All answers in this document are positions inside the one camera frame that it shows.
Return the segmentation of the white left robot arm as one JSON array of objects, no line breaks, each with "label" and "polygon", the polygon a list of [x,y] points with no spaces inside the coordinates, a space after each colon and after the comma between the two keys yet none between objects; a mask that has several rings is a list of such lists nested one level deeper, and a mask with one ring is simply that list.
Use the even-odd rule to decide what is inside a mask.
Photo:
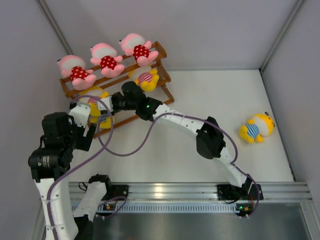
[{"label": "white left robot arm", "polygon": [[80,204],[72,210],[69,174],[73,151],[90,149],[97,126],[92,123],[86,131],[85,123],[66,112],[46,115],[41,124],[40,146],[28,165],[42,202],[46,239],[91,240],[97,208],[112,196],[112,183],[108,175],[92,176]]}]

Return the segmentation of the yellow plush pink stripes front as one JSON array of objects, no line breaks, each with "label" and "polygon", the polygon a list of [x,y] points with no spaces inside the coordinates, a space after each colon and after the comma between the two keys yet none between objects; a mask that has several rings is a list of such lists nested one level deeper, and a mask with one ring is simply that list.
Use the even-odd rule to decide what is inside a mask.
[{"label": "yellow plush pink stripes front", "polygon": [[[94,96],[99,99],[106,98],[109,96],[107,91],[104,91],[101,87],[92,86],[86,90],[83,90],[79,93],[80,96],[88,95]],[[80,102],[86,103],[90,105],[90,115],[92,117],[99,117],[101,115],[101,111],[98,109],[97,100],[92,97],[83,97],[79,100]]]}]

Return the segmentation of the yellow plush pink striped shirt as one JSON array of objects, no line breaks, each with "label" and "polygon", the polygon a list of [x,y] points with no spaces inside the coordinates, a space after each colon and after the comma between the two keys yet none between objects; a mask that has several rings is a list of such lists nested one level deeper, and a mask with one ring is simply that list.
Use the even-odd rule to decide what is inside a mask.
[{"label": "yellow plush pink striped shirt", "polygon": [[141,66],[130,71],[128,77],[145,92],[152,92],[159,80],[158,70],[150,65]]}]

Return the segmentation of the pink plush red dotted dress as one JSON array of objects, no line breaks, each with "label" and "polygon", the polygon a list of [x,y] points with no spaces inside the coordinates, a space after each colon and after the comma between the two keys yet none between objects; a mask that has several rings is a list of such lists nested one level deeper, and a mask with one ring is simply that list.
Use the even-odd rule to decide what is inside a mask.
[{"label": "pink plush red dotted dress", "polygon": [[151,50],[152,42],[137,33],[130,33],[118,41],[120,48],[128,57],[133,56],[140,67],[154,62],[159,55],[157,50]]}]

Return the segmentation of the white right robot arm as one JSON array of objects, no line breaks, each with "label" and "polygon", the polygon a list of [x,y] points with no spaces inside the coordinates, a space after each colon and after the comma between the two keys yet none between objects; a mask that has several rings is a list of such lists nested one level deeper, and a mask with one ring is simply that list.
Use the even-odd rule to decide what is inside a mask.
[{"label": "white right robot arm", "polygon": [[153,124],[162,123],[177,129],[195,140],[197,153],[205,159],[219,161],[228,183],[218,185],[218,198],[222,201],[263,199],[261,186],[237,165],[238,150],[232,156],[227,148],[225,137],[229,135],[222,130],[216,119],[201,119],[184,115],[165,103],[146,96],[133,81],[126,82],[111,97],[113,112],[135,111],[136,115]]}]

